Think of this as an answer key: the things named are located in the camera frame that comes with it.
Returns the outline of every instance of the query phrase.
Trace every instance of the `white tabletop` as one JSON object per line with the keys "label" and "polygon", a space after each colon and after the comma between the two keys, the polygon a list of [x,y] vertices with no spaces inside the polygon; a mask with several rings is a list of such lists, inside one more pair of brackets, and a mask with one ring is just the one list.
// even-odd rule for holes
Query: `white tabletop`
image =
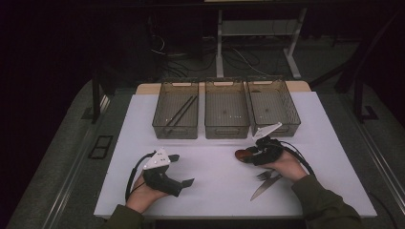
{"label": "white tabletop", "polygon": [[[324,187],[342,196],[361,217],[375,217],[376,212],[317,94],[291,93],[291,96],[302,124],[294,137],[278,139],[298,148]],[[204,96],[200,94],[199,137],[192,140],[157,139],[152,128],[157,101],[157,94],[133,95],[98,199],[96,216],[107,219],[117,204],[124,204],[125,188],[132,168],[142,156],[160,147],[164,147],[169,155],[181,156],[178,162],[170,165],[166,173],[169,177],[178,181],[194,178],[195,181],[191,187],[183,189],[178,198],[158,200],[144,213],[149,219],[280,219],[302,216],[301,205],[290,189],[291,183],[284,178],[250,201],[262,183],[255,176],[264,170],[243,164],[235,158],[234,152],[254,145],[251,132],[247,139],[206,139]]]}

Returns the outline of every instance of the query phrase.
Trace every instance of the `sleeve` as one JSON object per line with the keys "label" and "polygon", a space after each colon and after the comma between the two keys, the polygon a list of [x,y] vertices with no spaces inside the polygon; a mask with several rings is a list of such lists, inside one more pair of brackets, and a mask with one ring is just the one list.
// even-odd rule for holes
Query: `sleeve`
{"label": "sleeve", "polygon": [[138,229],[143,222],[143,215],[122,205],[117,205],[110,219],[99,229]]}
{"label": "sleeve", "polygon": [[301,178],[291,188],[301,202],[309,228],[364,228],[357,212],[342,197],[322,187],[314,176]]}

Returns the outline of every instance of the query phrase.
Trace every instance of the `knife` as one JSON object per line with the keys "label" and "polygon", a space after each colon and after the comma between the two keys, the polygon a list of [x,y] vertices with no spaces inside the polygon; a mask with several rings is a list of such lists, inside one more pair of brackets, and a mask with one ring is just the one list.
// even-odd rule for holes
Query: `knife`
{"label": "knife", "polygon": [[267,188],[269,188],[273,183],[275,183],[281,177],[283,177],[283,176],[282,175],[277,175],[276,177],[271,177],[271,178],[265,180],[265,182],[263,182],[263,184],[260,185],[260,187],[256,190],[256,192],[254,192],[254,194],[253,194],[252,198],[250,199],[250,201],[252,201],[256,197],[258,197],[260,194],[262,194]]}

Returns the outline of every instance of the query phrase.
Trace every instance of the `transparent plastic bin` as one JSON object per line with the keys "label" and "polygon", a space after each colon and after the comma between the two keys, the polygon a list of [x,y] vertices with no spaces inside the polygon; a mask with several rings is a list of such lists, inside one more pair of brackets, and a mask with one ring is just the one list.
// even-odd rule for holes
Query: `transparent plastic bin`
{"label": "transparent plastic bin", "polygon": [[270,136],[294,136],[301,119],[295,109],[286,81],[280,76],[247,78],[248,109],[253,135],[258,128],[281,122]]}
{"label": "transparent plastic bin", "polygon": [[249,116],[242,78],[205,81],[205,137],[247,138]]}
{"label": "transparent plastic bin", "polygon": [[198,134],[199,81],[165,79],[161,83],[152,126],[159,139],[196,139]]}

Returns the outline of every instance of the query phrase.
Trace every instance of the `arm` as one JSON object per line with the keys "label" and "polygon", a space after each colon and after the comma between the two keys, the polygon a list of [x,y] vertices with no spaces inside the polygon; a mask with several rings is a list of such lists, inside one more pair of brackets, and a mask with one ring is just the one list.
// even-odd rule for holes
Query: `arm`
{"label": "arm", "polygon": [[308,175],[290,153],[284,151],[279,159],[263,167],[277,170],[294,183],[291,188],[301,202],[309,228],[364,228],[357,212],[340,196],[322,187],[314,176]]}
{"label": "arm", "polygon": [[118,205],[110,219],[100,229],[134,229],[140,228],[143,222],[142,213],[156,200],[168,196],[164,192],[150,188],[144,183],[143,173],[134,184],[134,191],[125,206]]}

